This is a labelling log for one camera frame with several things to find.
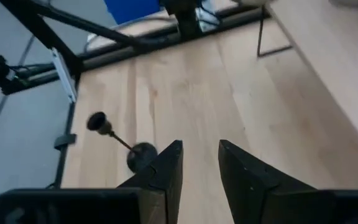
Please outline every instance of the white bracket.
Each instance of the white bracket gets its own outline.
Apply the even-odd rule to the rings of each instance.
[[[205,0],[201,2],[203,7],[197,7],[196,17],[199,20],[198,24],[200,25],[201,31],[207,32],[213,29],[216,29],[220,23],[220,21],[216,17],[216,13],[214,11],[212,0]]]
[[[50,51],[52,53],[52,62],[55,65],[63,88],[68,95],[68,99],[70,102],[75,103],[77,99],[77,92],[74,87],[74,81],[71,79],[70,72],[67,69],[65,60],[56,48],[52,47]]]

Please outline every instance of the black knob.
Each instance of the black knob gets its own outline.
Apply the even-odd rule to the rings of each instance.
[[[86,127],[90,131],[97,131],[101,135],[111,134],[112,126],[103,112],[97,112],[89,117]]]
[[[136,173],[147,167],[158,155],[156,148],[147,142],[136,144],[127,155],[129,169]]]

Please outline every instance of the wooden tabletop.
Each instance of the wooden tabletop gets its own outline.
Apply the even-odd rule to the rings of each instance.
[[[268,10],[358,131],[358,9],[276,0]]]
[[[103,111],[131,145],[147,141],[161,152],[183,140],[179,223],[233,223],[220,139],[319,189],[358,189],[356,130],[295,51],[257,59],[258,30],[239,27],[84,73],[62,187],[113,188],[133,175],[127,149],[86,130],[89,116]],[[263,49],[285,44],[267,22]]]

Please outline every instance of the dumbbell-shaped object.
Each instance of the dumbbell-shaped object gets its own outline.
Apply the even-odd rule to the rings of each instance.
[[[100,135],[108,135],[123,146],[130,150],[127,155],[127,165],[129,169],[136,173],[149,165],[158,155],[156,148],[147,142],[136,144],[134,147],[130,147],[113,131],[111,123],[107,120],[106,115],[103,112],[97,112],[89,117],[86,127],[90,131],[97,131]]]

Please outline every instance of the black metal leg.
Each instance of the black metal leg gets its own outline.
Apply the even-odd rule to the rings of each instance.
[[[283,52],[283,51],[292,49],[292,46],[288,45],[288,46],[285,46],[285,47],[280,47],[279,49],[269,50],[269,51],[266,51],[266,52],[263,52],[263,53],[260,52],[260,46],[261,46],[261,43],[262,43],[262,33],[263,33],[263,29],[264,29],[265,11],[266,11],[265,6],[262,6],[262,10],[261,10],[262,13],[260,15],[260,25],[259,25],[258,47],[257,47],[257,52],[256,52],[258,58],[267,57],[269,55],[273,55],[273,54],[276,54],[276,53],[279,53],[279,52]]]

